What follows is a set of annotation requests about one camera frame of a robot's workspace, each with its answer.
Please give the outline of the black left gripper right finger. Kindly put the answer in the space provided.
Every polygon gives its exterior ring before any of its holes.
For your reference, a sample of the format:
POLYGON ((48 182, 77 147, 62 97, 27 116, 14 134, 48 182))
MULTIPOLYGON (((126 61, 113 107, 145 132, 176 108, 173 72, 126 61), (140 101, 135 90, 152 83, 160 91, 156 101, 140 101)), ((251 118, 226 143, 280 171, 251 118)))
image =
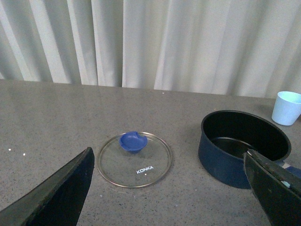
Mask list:
POLYGON ((271 161, 257 151, 244 154, 244 170, 252 192, 272 226, 301 224, 301 170, 271 161))

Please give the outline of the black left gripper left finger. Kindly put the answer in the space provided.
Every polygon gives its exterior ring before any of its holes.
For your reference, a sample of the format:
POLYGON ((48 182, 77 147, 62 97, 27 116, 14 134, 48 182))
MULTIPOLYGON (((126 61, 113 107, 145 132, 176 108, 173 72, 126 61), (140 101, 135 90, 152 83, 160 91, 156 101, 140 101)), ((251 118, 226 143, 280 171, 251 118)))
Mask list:
POLYGON ((75 226, 95 166, 88 147, 57 172, 0 212, 2 226, 75 226))

